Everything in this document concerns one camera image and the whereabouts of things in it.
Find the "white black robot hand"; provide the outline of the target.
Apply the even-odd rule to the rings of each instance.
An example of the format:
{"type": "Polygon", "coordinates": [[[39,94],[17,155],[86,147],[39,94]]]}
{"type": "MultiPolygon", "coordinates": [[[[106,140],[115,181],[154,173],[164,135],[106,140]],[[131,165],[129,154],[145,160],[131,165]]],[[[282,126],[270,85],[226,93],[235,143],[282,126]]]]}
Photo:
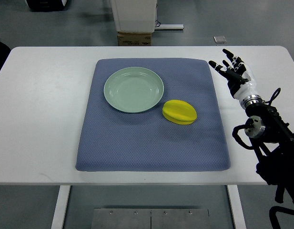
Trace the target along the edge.
{"type": "Polygon", "coordinates": [[[220,65],[209,61],[208,64],[227,80],[231,96],[239,101],[243,109],[251,104],[261,103],[256,80],[248,65],[227,49],[223,49],[223,53],[226,54],[229,62],[223,60],[223,64],[220,65]]]}

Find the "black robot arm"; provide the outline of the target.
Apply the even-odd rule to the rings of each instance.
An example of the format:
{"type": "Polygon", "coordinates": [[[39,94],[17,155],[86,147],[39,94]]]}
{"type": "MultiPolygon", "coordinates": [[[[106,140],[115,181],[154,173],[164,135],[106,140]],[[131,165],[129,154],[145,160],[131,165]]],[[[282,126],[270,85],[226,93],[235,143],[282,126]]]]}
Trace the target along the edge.
{"type": "MultiPolygon", "coordinates": [[[[236,126],[232,136],[243,148],[253,150],[258,159],[256,173],[268,184],[277,187],[275,201],[282,204],[288,192],[294,204],[294,132],[282,120],[272,101],[279,95],[278,88],[267,102],[257,95],[240,100],[248,120],[236,126]]],[[[269,218],[274,229],[280,228],[276,214],[294,216],[294,210],[274,206],[269,218]]]]}

